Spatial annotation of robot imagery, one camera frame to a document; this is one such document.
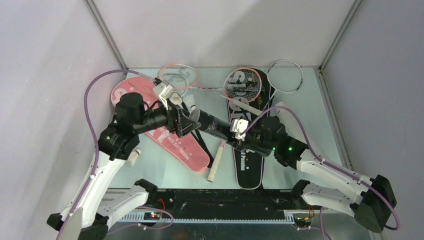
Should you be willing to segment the white feather shuttlecock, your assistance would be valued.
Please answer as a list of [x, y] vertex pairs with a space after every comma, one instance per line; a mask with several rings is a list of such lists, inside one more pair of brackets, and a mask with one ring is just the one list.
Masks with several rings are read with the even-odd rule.
[[140, 153], [141, 153], [141, 151], [139, 149], [132, 151], [130, 153], [130, 155], [128, 156], [128, 159], [126, 160], [125, 164], [130, 168], [133, 167], [135, 165]]
[[181, 96], [177, 93], [177, 92], [173, 92], [170, 97], [169, 100], [171, 103], [173, 103], [174, 105], [178, 105], [181, 106], [183, 103], [183, 99], [181, 98]]

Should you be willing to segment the black shuttlecock tube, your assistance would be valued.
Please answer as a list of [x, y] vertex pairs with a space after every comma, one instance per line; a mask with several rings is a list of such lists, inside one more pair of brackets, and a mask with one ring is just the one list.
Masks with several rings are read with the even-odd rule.
[[199, 108], [192, 110], [189, 117], [200, 123], [200, 127], [198, 128], [200, 131], [227, 142], [235, 140], [235, 133], [231, 131], [230, 123]]

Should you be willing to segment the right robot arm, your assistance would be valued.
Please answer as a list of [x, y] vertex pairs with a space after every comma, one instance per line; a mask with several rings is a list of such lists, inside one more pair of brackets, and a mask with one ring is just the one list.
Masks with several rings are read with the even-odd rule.
[[319, 155], [304, 128], [301, 137], [293, 137], [276, 116], [257, 117], [253, 122], [236, 118], [230, 124], [231, 143], [235, 149], [252, 151], [264, 157], [273, 154], [279, 164], [321, 178], [332, 187], [323, 187], [308, 180], [299, 180], [298, 191], [291, 194], [291, 204], [297, 209], [317, 205], [353, 217], [365, 229], [381, 233], [389, 229], [390, 217], [400, 221], [395, 213], [397, 200], [390, 181], [378, 174], [370, 177], [349, 170]]

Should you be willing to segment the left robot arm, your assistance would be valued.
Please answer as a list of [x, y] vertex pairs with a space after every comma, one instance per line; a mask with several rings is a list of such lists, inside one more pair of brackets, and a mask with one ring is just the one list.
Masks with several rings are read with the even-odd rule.
[[200, 111], [185, 110], [166, 99], [149, 105], [136, 92], [124, 94], [115, 105], [111, 123], [95, 137], [95, 152], [88, 171], [69, 205], [53, 213], [47, 224], [59, 240], [103, 240], [109, 229], [130, 211], [158, 202], [157, 186], [140, 179], [106, 208], [101, 201], [121, 167], [135, 153], [140, 134], [166, 127], [179, 137], [200, 127]]

